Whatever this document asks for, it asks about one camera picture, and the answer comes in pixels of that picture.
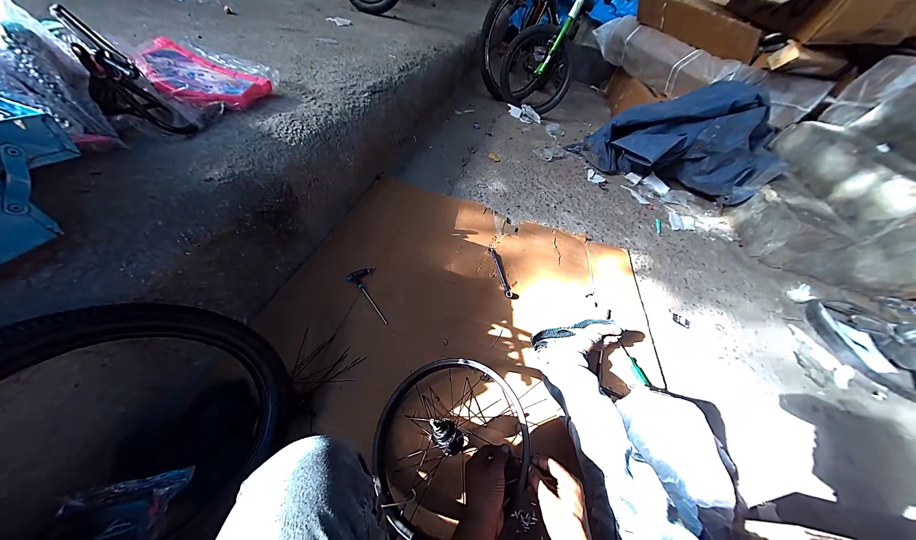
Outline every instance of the concrete step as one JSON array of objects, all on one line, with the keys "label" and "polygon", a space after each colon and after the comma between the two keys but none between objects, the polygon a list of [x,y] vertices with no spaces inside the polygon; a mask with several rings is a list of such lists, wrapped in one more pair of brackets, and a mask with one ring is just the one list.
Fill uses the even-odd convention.
[{"label": "concrete step", "polygon": [[[23,6],[47,16],[50,0]],[[34,174],[65,235],[0,266],[0,325],[112,302],[202,306],[247,320],[419,127],[476,75],[483,0],[68,2],[129,43],[190,38],[281,72],[275,96],[191,139],[131,133],[127,151]],[[337,27],[328,17],[351,19]],[[321,42],[318,38],[337,41]]]}]

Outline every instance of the bicycle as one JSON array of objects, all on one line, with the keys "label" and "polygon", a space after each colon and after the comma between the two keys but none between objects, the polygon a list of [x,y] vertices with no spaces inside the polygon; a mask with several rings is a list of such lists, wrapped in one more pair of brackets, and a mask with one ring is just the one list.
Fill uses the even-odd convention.
[{"label": "bicycle", "polygon": [[[553,0],[492,0],[478,36],[478,58],[481,78],[488,92],[497,100],[501,94],[501,58],[507,44],[518,34],[537,23],[546,21],[557,26],[560,22]],[[516,13],[520,21],[512,23]]]},{"label": "bicycle", "polygon": [[[517,107],[529,105],[540,115],[560,104],[571,87],[571,61],[566,42],[578,32],[577,20],[585,5],[591,4],[575,0],[560,24],[536,24],[514,38],[501,64],[502,100]],[[524,83],[521,85],[518,79],[522,74]]]}]

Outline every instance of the t-handle hex wrench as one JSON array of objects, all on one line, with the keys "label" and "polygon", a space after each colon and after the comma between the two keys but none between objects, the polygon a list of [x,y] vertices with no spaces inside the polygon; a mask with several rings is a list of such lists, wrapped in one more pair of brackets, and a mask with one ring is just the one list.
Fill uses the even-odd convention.
[{"label": "t-handle hex wrench", "polygon": [[361,289],[361,292],[365,293],[365,298],[371,302],[371,307],[378,312],[378,316],[381,317],[381,321],[387,325],[388,319],[386,319],[385,316],[381,314],[381,310],[378,309],[378,306],[376,303],[374,303],[374,300],[371,300],[371,295],[368,294],[368,289],[365,289],[365,283],[362,281],[365,276],[370,276],[373,273],[374,268],[362,268],[361,270],[356,270],[348,274],[347,280],[358,286],[358,289]]}]

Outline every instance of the hand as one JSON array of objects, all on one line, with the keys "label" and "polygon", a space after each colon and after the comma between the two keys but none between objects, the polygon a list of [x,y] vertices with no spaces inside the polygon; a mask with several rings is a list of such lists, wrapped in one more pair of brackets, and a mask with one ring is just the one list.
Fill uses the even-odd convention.
[{"label": "hand", "polygon": [[504,517],[505,463],[512,447],[485,445],[467,460],[464,467],[464,516],[453,540],[494,540],[501,533]]},{"label": "hand", "polygon": [[537,493],[537,504],[551,540],[591,538],[584,511],[584,490],[558,461],[533,456],[528,484]]}]

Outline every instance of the debris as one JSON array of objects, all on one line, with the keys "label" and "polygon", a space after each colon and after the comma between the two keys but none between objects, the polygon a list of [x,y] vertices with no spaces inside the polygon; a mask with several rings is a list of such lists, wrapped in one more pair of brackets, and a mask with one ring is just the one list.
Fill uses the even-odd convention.
[{"label": "debris", "polygon": [[587,180],[594,184],[604,184],[608,179],[598,174],[594,169],[587,170]]},{"label": "debris", "polygon": [[664,197],[668,191],[671,191],[671,189],[668,188],[668,184],[661,181],[661,178],[657,178],[655,173],[651,173],[650,175],[643,178],[641,183],[654,191],[658,197]]},{"label": "debris", "polygon": [[638,193],[637,191],[632,190],[631,188],[627,187],[626,185],[625,185],[625,186],[623,185],[622,187],[623,187],[625,190],[631,191],[631,192],[632,192],[632,197],[634,197],[634,200],[637,201],[639,204],[645,205],[645,204],[648,203],[648,199],[645,199],[644,196],[641,195],[640,193]]},{"label": "debris", "polygon": [[703,233],[706,232],[712,236],[717,236],[719,239],[728,240],[728,242],[738,240],[738,235],[734,233],[734,229],[731,228],[728,219],[725,217],[696,215],[695,226],[697,230]]},{"label": "debris", "polygon": [[671,314],[671,320],[672,320],[672,321],[675,321],[676,323],[682,325],[682,326],[685,327],[685,328],[686,328],[686,327],[687,327],[687,328],[691,328],[691,321],[685,319],[684,317],[682,317],[682,316],[679,315],[678,313],[672,313],[672,314]]},{"label": "debris", "polygon": [[674,210],[668,210],[668,223],[672,231],[693,231],[695,229],[695,218],[690,215],[681,215]]},{"label": "debris", "polygon": [[560,146],[545,146],[541,149],[536,148],[535,150],[532,150],[532,152],[534,152],[536,156],[548,162],[553,162],[554,160],[560,160],[564,158],[564,149]]},{"label": "debris", "polygon": [[811,286],[806,283],[800,284],[793,289],[784,291],[784,296],[787,296],[795,304],[804,304],[808,300],[814,300],[817,298],[815,295],[811,294]]},{"label": "debris", "polygon": [[675,190],[672,189],[661,195],[661,202],[668,203],[669,205],[679,205],[679,206],[688,206],[688,203],[691,203],[695,200],[695,196],[690,191],[684,191],[682,189]]},{"label": "debris", "polygon": [[564,137],[564,129],[561,129],[560,124],[549,123],[544,125],[544,132],[548,134],[549,137],[555,141],[561,136]]},{"label": "debris", "polygon": [[540,124],[541,116],[530,105],[514,106],[508,104],[508,113],[525,124]]}]

